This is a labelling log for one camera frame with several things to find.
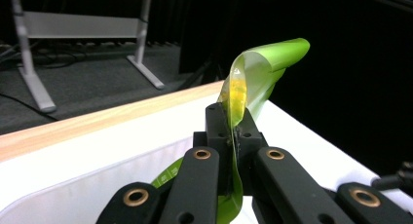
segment white surface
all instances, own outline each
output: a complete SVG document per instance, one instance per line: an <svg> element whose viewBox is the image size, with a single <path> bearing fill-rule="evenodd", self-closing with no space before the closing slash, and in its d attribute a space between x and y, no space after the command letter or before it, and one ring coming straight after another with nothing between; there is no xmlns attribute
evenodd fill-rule
<svg viewBox="0 0 413 224"><path fill-rule="evenodd" d="M135 38L139 19L24 12L29 38Z"/></svg>
<svg viewBox="0 0 413 224"><path fill-rule="evenodd" d="M205 108L216 99L212 95L1 163L0 223L95 223L119 188L152 181L192 147L192 134L205 130ZM376 176L270 102L256 124L270 146L288 150L325 188L369 184ZM413 212L405 194L387 195ZM234 223L254 222L245 198Z"/></svg>

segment black mechanical part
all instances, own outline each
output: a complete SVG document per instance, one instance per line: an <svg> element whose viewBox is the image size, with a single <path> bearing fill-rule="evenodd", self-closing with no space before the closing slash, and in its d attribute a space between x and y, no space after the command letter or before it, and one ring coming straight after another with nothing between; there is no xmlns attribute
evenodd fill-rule
<svg viewBox="0 0 413 224"><path fill-rule="evenodd" d="M156 218L160 191L135 182L119 189L98 217L96 224L151 224Z"/></svg>
<svg viewBox="0 0 413 224"><path fill-rule="evenodd" d="M159 223L216 223L219 155L209 147L185 153Z"/></svg>
<svg viewBox="0 0 413 224"><path fill-rule="evenodd" d="M268 145L248 109L245 109L243 120L236 127L235 138L238 172L243 182L244 195L252 196L251 175L255 173L252 162L258 150Z"/></svg>
<svg viewBox="0 0 413 224"><path fill-rule="evenodd" d="M232 192L232 145L231 132L222 103L206 108L206 131L195 131L193 147L207 146L219 154L218 195Z"/></svg>
<svg viewBox="0 0 413 224"><path fill-rule="evenodd" d="M413 217L376 189L346 183L337 190L336 202L360 224L412 224Z"/></svg>
<svg viewBox="0 0 413 224"><path fill-rule="evenodd" d="M413 163L403 162L396 174L375 179L371 182L371 186L379 191L398 188L413 198Z"/></svg>
<svg viewBox="0 0 413 224"><path fill-rule="evenodd" d="M253 208L260 223L354 223L289 152L262 148L254 168Z"/></svg>

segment wooden table edge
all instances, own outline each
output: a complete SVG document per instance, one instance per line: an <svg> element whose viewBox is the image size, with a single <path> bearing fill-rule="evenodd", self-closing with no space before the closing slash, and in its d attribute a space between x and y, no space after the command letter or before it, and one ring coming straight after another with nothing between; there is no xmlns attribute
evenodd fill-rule
<svg viewBox="0 0 413 224"><path fill-rule="evenodd" d="M0 162L176 105L218 94L223 81L0 135Z"/></svg>

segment white table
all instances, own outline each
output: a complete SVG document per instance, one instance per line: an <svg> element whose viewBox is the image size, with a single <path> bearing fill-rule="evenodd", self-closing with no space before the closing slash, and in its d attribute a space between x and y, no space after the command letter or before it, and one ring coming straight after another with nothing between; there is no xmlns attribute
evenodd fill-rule
<svg viewBox="0 0 413 224"><path fill-rule="evenodd" d="M192 134L205 130L205 108L217 97L193 98L3 161L0 223L95 223L118 189L151 182L192 147ZM271 102L256 124L270 146L289 151L322 187L369 184L377 176ZM410 197L386 195L413 213ZM250 201L244 199L233 223L256 223Z"/></svg>

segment dark floor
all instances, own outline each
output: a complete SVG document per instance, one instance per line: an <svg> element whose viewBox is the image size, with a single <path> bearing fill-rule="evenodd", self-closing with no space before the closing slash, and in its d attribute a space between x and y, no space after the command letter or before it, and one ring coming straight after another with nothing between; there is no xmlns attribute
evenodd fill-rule
<svg viewBox="0 0 413 224"><path fill-rule="evenodd" d="M157 90L126 59L127 56L134 55L134 50L134 43L60 45L54 51L36 50L34 61L37 74L57 106L57 111L49 116L62 120L171 93L190 75L178 74L178 46L147 47L143 64L166 84L164 89ZM17 63L19 59L0 63L0 134L54 121L19 102L37 109L19 75Z"/></svg>

